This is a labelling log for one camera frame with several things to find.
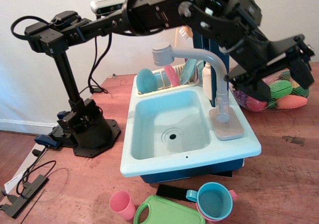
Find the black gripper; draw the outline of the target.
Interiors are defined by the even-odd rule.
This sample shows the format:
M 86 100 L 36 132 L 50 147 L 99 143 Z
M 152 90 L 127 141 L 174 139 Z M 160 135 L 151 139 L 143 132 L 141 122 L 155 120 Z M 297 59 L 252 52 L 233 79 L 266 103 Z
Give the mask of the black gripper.
M 235 71 L 225 75 L 236 90 L 263 102 L 271 100 L 270 87 L 261 79 L 281 69 L 288 68 L 292 78 L 308 89 L 314 78 L 309 61 L 312 48 L 305 44 L 305 36 L 298 34 L 279 41 L 270 41 L 263 36 L 248 35 L 233 47 L 222 50 L 237 63 Z

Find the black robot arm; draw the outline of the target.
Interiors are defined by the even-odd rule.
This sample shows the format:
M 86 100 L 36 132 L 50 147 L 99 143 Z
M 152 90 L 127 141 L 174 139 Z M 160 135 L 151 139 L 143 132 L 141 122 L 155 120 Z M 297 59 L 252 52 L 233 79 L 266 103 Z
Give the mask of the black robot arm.
M 81 18 L 75 11 L 64 11 L 47 22 L 41 18 L 27 27 L 21 40 L 33 51 L 55 60 L 69 96 L 71 111 L 59 118 L 60 135 L 52 141 L 73 148 L 75 155 L 94 157 L 115 144 L 120 134 L 117 123 L 103 118 L 94 101 L 83 100 L 78 92 L 66 50 L 97 36 L 120 34 L 147 36 L 165 29 L 186 25 L 217 43 L 223 54 L 231 56 L 237 66 L 228 71 L 223 61 L 204 49 L 177 49 L 170 45 L 153 50 L 158 66 L 170 64 L 176 57 L 203 60 L 216 74 L 213 98 L 215 108 L 209 112 L 216 137 L 233 139 L 243 134 L 243 127 L 230 108 L 228 85 L 259 101 L 271 99 L 263 78 L 284 68 L 307 89 L 314 79 L 309 61 L 314 55 L 304 43 L 303 35 L 270 41 L 259 29 L 261 10 L 254 0 L 102 0 L 91 4 L 97 19 Z

